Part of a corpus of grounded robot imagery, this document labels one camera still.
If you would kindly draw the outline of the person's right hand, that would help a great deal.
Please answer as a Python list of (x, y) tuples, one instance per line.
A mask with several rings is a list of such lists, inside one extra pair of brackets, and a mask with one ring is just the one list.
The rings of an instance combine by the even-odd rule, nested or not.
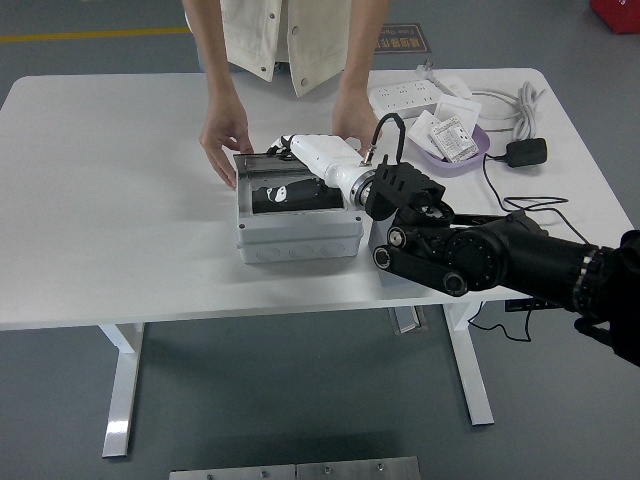
[(199, 141), (214, 171), (228, 187), (235, 189), (236, 170), (224, 149), (240, 154), (254, 152), (246, 111), (236, 95), (209, 100)]

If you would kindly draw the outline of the person's left hand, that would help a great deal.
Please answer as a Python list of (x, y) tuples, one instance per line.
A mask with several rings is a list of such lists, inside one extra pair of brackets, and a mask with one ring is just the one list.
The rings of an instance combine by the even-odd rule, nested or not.
[(365, 92), (338, 93), (332, 113), (332, 133), (343, 140), (358, 141), (361, 156), (367, 152), (377, 123)]

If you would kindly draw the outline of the robot right hand white shell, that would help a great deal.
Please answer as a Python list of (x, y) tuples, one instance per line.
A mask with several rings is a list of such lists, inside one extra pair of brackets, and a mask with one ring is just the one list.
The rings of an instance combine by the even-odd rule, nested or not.
[(375, 150), (370, 146), (361, 155), (339, 136), (295, 134), (279, 137), (265, 155), (291, 154), (327, 187), (338, 188), (353, 207), (363, 210), (375, 176)]

